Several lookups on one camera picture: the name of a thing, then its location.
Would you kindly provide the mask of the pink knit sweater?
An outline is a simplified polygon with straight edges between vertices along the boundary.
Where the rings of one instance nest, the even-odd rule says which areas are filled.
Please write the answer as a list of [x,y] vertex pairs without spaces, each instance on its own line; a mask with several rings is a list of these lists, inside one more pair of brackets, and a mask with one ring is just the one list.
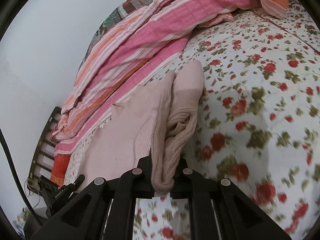
[[119,178],[150,155],[152,187],[169,192],[182,148],[195,132],[203,87],[202,64],[194,60],[113,104],[111,120],[95,131],[84,155],[79,172],[85,181],[79,189],[98,177]]

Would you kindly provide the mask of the dark wooden headboard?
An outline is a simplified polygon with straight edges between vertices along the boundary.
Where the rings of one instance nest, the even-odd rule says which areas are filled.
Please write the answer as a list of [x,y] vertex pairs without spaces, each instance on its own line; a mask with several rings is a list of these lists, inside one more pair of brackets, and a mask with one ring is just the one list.
[[56,143],[50,139],[50,135],[60,120],[60,113],[61,108],[56,106],[44,126],[31,161],[28,175],[30,179],[36,180],[41,175],[44,175],[47,178],[50,178],[51,176]]

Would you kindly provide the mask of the red pillow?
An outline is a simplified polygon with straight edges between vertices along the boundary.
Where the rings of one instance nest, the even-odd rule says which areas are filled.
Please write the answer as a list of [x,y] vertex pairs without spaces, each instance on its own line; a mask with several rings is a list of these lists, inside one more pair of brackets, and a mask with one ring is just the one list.
[[65,174],[70,161],[70,154],[57,154],[54,158],[54,165],[50,180],[58,187],[61,187],[64,183]]

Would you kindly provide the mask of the floral bed sheet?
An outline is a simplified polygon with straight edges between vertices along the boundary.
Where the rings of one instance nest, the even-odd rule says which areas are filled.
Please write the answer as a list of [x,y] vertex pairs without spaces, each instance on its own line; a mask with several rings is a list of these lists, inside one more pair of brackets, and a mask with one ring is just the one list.
[[261,9],[197,31],[169,64],[140,70],[112,96],[200,61],[196,131],[182,150],[206,178],[227,178],[292,239],[319,217],[319,29],[297,0],[282,19]]

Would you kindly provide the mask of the pink striped quilt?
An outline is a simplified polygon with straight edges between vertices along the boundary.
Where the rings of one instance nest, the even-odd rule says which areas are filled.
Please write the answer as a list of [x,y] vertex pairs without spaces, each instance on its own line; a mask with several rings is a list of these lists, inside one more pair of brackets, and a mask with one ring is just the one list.
[[97,110],[145,65],[157,68],[179,54],[194,28],[236,9],[261,7],[282,18],[288,0],[153,0],[113,26],[82,63],[52,132],[55,154],[71,154],[101,118]]

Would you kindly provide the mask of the dark floral blanket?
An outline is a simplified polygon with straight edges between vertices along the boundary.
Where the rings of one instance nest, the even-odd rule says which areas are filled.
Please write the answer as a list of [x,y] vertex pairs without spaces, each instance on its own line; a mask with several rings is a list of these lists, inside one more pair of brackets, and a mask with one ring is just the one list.
[[90,52],[93,47],[101,40],[101,38],[117,23],[122,21],[126,16],[134,12],[135,10],[147,6],[152,3],[153,0],[127,0],[118,6],[111,14],[104,20],[104,22],[100,25],[100,27],[95,32],[88,48],[86,51],[86,55],[83,58],[80,67],[84,64],[85,60],[88,58]]

